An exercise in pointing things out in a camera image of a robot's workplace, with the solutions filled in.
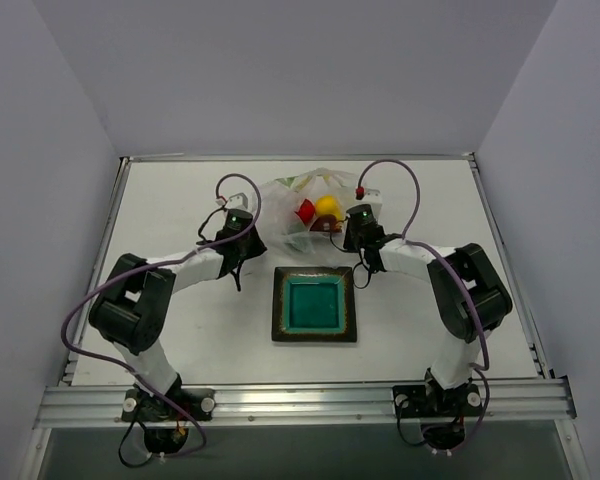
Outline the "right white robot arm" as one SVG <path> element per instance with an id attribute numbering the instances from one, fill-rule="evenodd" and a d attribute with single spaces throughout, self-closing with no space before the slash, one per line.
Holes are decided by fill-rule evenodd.
<path id="1" fill-rule="evenodd" d="M 487 338 L 513 309 L 509 292 L 478 244 L 444 250 L 387 234 L 368 204 L 350 208 L 345 219 L 343 248 L 359 254 L 369 275 L 399 273 L 430 285 L 446 334 L 428 369 L 434 381 L 424 400 L 435 412 L 449 411 L 460 400 L 459 387 L 489 370 Z"/>

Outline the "translucent plastic bag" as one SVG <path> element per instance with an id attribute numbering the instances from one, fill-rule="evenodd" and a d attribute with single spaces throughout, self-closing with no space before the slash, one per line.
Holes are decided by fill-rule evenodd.
<path id="1" fill-rule="evenodd" d="M 346 212 L 356 198 L 358 176 L 318 168 L 259 186 L 260 238 L 272 252 L 300 264 L 336 266 L 346 261 Z"/>

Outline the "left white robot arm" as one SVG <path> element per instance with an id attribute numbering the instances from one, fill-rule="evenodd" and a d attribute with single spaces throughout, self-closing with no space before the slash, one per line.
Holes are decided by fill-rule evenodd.
<path id="1" fill-rule="evenodd" d="M 126 277 L 97 296 L 89 324 L 113 344 L 136 387 L 147 392 L 145 405 L 159 419 L 174 417 L 182 405 L 181 378 L 160 343 L 171 297 L 201 282 L 227 275 L 239 280 L 245 261 L 266 252 L 254 216 L 242 209 L 226 212 L 223 227 L 212 241 L 202 240 L 194 255 L 160 258 L 156 269 L 140 271 L 151 260 L 133 254 L 121 256 L 109 278 Z"/>

